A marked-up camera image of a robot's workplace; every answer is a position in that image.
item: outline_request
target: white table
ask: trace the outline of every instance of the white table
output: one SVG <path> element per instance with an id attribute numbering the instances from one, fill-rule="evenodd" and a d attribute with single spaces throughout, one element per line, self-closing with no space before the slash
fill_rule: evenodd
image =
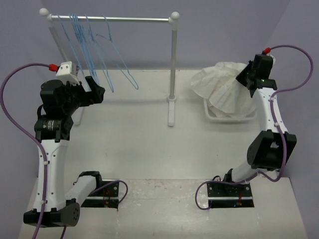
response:
<path id="1" fill-rule="evenodd" d="M 72 129 L 65 189 L 82 171 L 97 170 L 103 178 L 129 179 L 130 192 L 118 212 L 81 209 L 79 224 L 68 228 L 66 239 L 307 238 L 288 178 L 278 183 L 254 179 L 255 208 L 197 209 L 198 184 L 240 164 L 259 127 L 257 122 L 209 123 L 202 99 L 189 88 L 196 72 L 176 73 L 173 128 L 167 126 L 169 71 L 132 71 L 138 91 L 119 71 L 110 72 L 115 93 L 107 91 L 101 105 L 86 108 L 81 125 Z M 203 187 L 202 204 L 205 192 Z M 31 238 L 33 230 L 22 225 L 20 239 Z M 38 238 L 56 239 L 61 231 L 41 229 Z"/>

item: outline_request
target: crumpled white fabric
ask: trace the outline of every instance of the crumpled white fabric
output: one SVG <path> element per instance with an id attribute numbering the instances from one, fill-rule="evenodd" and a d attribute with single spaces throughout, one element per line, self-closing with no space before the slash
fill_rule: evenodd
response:
<path id="1" fill-rule="evenodd" d="M 243 63 L 218 62 L 194 75 L 191 88 L 207 99 L 216 117 L 244 118 L 256 109 L 247 88 L 236 80 L 245 67 Z"/>

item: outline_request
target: purple cable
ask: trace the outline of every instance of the purple cable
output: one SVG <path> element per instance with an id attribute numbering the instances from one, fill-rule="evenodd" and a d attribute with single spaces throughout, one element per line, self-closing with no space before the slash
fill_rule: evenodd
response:
<path id="1" fill-rule="evenodd" d="M 65 231 L 66 231 L 66 227 L 63 228 L 63 231 L 62 231 L 62 234 L 61 234 L 60 239 L 63 239 L 63 238 L 64 238 Z"/>
<path id="2" fill-rule="evenodd" d="M 276 48 L 282 48 L 282 47 L 288 47 L 288 48 L 293 48 L 293 49 L 296 49 L 296 50 L 299 50 L 301 51 L 302 53 L 304 53 L 309 61 L 310 61 L 310 72 L 307 76 L 307 78 L 305 79 L 305 81 L 303 81 L 300 85 L 296 86 L 296 87 L 293 87 L 293 88 L 288 88 L 288 89 L 283 89 L 283 90 L 277 90 L 275 91 L 272 95 L 271 95 L 271 98 L 275 97 L 276 94 L 278 93 L 281 93 L 281 92 L 288 92 L 288 91 L 294 91 L 294 90 L 297 90 L 299 88 L 301 88 L 302 86 L 304 86 L 308 81 L 309 79 L 311 78 L 311 75 L 313 74 L 313 71 L 314 71 L 314 62 L 311 58 L 311 56 L 303 49 L 297 47 L 297 46 L 293 46 L 293 45 L 279 45 L 279 46 L 274 46 L 271 48 L 271 50 L 273 49 L 276 49 Z M 270 110 L 271 110 L 271 114 L 272 114 L 272 117 L 273 117 L 273 120 L 275 123 L 277 123 L 277 118 L 276 118 L 276 115 L 275 115 L 275 110 L 274 110 L 274 102 L 273 101 L 270 101 Z M 281 165 L 281 169 L 280 169 L 280 172 L 277 176 L 277 178 L 273 179 L 271 177 L 269 177 L 266 173 L 264 172 L 258 172 L 260 174 L 262 174 L 263 176 L 265 176 L 267 179 L 269 179 L 270 181 L 272 182 L 278 182 L 280 180 L 280 178 L 282 177 L 283 173 L 284 173 L 284 170 L 285 170 L 285 167 L 286 167 L 286 162 L 287 162 L 287 144 L 286 144 L 286 139 L 285 139 L 285 136 L 284 136 L 284 133 L 282 132 L 281 128 L 279 125 L 276 126 L 277 127 L 277 130 L 280 134 L 280 137 L 282 139 L 282 142 L 283 142 L 283 162 L 282 162 L 282 165 Z M 210 207 L 207 207 L 207 208 L 202 208 L 199 204 L 198 204 L 198 201 L 197 201 L 197 194 L 198 194 L 198 191 L 199 189 L 205 185 L 205 184 L 208 184 L 208 183 L 221 183 L 221 184 L 226 184 L 226 185 L 238 185 L 238 184 L 242 184 L 242 183 L 245 183 L 245 182 L 248 182 L 252 179 L 254 179 L 258 173 L 254 174 L 253 176 L 251 176 L 250 178 L 247 178 L 246 180 L 242 180 L 240 182 L 236 182 L 236 183 L 230 183 L 230 182 L 223 182 L 223 181 L 215 181 L 215 180 L 210 180 L 210 181 L 206 181 L 206 182 L 203 182 L 201 183 L 197 190 L 196 190 L 196 193 L 195 193 L 195 203 L 196 203 L 196 206 L 201 209 L 201 210 L 209 210 Z"/>
<path id="3" fill-rule="evenodd" d="M 26 134 L 26 136 L 28 136 L 29 138 L 31 138 L 36 144 L 37 146 L 40 148 L 41 152 L 42 152 L 42 155 L 43 155 L 43 161 L 46 162 L 47 161 L 47 157 L 46 157 L 46 153 L 45 153 L 45 150 L 43 148 L 43 146 L 41 145 L 41 143 L 39 141 L 36 140 L 36 138 L 30 134 L 26 129 L 24 129 L 21 125 L 19 125 L 13 118 L 12 116 L 9 114 L 8 110 L 6 109 L 5 105 L 4 105 L 4 100 L 3 100 L 3 92 L 4 92 L 4 88 L 8 82 L 8 80 L 15 74 L 17 73 L 18 71 L 24 69 L 24 68 L 27 68 L 27 67 L 30 67 L 30 66 L 44 66 L 44 67 L 48 67 L 49 68 L 49 65 L 46 65 L 46 64 L 41 64 L 41 63 L 31 63 L 31 64 L 27 64 L 27 65 L 24 65 L 24 66 L 21 66 L 17 69 L 15 69 L 14 71 L 12 71 L 3 81 L 2 85 L 1 85 L 1 88 L 0 88 L 0 105 L 1 105 L 1 108 L 4 112 L 4 114 L 7 116 L 7 118 L 18 128 L 20 129 L 24 134 Z M 44 165 L 44 170 L 43 170 L 43 191 L 42 191 L 42 200 L 45 201 L 46 200 L 46 182 L 47 182 L 47 165 Z M 32 239 L 35 239 L 38 232 L 39 232 L 39 229 L 40 229 L 40 226 L 41 226 L 41 222 L 42 222 L 42 218 L 43 218 L 43 214 L 44 214 L 44 209 L 45 209 L 45 204 L 42 204 L 41 206 L 41 211 L 40 211 L 40 216 L 39 216 L 39 220 L 38 220 L 38 223 L 36 225 L 36 228 L 34 230 L 34 234 L 32 236 Z"/>

